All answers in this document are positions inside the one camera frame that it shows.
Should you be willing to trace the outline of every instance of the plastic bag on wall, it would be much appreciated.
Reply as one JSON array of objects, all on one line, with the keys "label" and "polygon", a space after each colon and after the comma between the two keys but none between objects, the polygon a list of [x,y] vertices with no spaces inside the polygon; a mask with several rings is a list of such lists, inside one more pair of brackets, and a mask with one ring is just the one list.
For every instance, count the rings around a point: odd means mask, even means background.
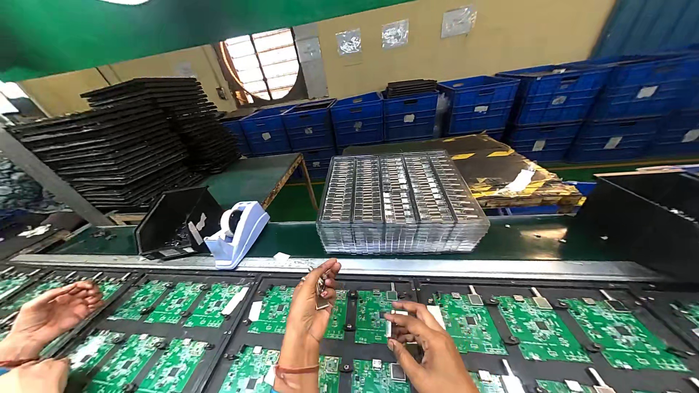
[{"label": "plastic bag on wall", "polygon": [[475,6],[465,6],[447,11],[442,16],[442,38],[468,34],[476,23]]},{"label": "plastic bag on wall", "polygon": [[361,52],[361,32],[359,29],[341,31],[335,34],[340,56]]},{"label": "plastic bag on wall", "polygon": [[408,44],[408,20],[384,24],[381,26],[381,47],[397,48]]}]

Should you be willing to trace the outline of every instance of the stack of clear plastic trays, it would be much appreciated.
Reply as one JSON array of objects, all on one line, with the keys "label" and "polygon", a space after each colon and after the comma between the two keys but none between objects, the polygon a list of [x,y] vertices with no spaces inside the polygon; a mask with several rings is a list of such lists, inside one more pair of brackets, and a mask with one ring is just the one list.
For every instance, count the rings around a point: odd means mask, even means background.
[{"label": "stack of clear plastic trays", "polygon": [[490,221],[445,150],[337,156],[316,221],[329,254],[470,252]]}]

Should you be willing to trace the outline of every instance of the green floor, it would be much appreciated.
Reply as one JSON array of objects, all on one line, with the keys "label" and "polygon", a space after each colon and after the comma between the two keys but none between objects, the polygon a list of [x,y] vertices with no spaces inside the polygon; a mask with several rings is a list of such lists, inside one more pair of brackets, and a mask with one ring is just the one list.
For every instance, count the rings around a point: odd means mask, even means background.
[{"label": "green floor", "polygon": [[[634,162],[615,162],[601,164],[566,164],[563,162],[547,162],[543,167],[554,172],[562,179],[570,181],[591,182],[595,181],[595,173],[634,171],[643,166],[696,164],[699,158],[644,160]],[[313,185],[315,197],[320,202],[323,193],[323,183]],[[287,185],[279,192],[267,209],[270,218],[274,222],[285,221],[315,221],[316,212],[308,198],[308,191],[303,184]]]}]

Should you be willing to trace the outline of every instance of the stack of black trays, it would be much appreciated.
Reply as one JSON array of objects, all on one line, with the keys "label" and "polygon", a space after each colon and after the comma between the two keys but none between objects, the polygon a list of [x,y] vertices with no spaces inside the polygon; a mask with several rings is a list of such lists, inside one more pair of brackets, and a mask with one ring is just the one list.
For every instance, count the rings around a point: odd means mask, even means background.
[{"label": "stack of black trays", "polygon": [[437,90],[437,81],[431,79],[403,80],[390,82],[386,86],[386,98],[410,96],[420,93],[431,93]]},{"label": "stack of black trays", "polygon": [[199,173],[219,173],[240,157],[238,141],[216,120],[195,78],[137,78],[80,95],[92,108],[150,103],[165,112],[170,127],[185,144],[185,164]]},{"label": "stack of black trays", "polygon": [[187,149],[153,105],[105,106],[10,129],[15,137],[102,210],[140,211],[163,191],[202,181]]}]

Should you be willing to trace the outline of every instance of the hand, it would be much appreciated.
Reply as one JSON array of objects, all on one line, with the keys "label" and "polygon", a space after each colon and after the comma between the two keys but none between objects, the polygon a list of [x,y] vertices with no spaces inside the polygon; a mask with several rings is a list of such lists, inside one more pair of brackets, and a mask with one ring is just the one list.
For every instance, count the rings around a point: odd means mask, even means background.
[{"label": "hand", "polygon": [[[427,307],[413,301],[395,301],[393,307],[417,316],[385,314],[386,320],[398,325],[396,338],[389,338],[388,346],[415,389],[420,393],[464,390],[478,393],[452,337],[437,323]],[[415,341],[424,351],[422,364],[418,364],[403,346]]]},{"label": "hand", "polygon": [[45,345],[102,307],[101,299],[95,284],[78,281],[26,302],[9,335],[0,343],[0,360],[38,357]]},{"label": "hand", "polygon": [[0,376],[0,392],[62,393],[68,382],[69,366],[68,358],[25,363]]},{"label": "hand", "polygon": [[[328,321],[335,306],[335,277],[340,271],[340,264],[335,258],[330,258],[322,265],[313,269],[294,289],[289,316],[287,316],[287,332],[282,342],[279,355],[279,366],[286,369],[299,369],[318,364],[320,341],[323,339]],[[325,290],[321,293],[330,306],[315,309],[315,285],[323,273],[327,273]],[[318,390],[318,372],[303,374],[285,374],[284,380],[276,378],[275,390],[285,392],[298,390],[304,392]]]}]

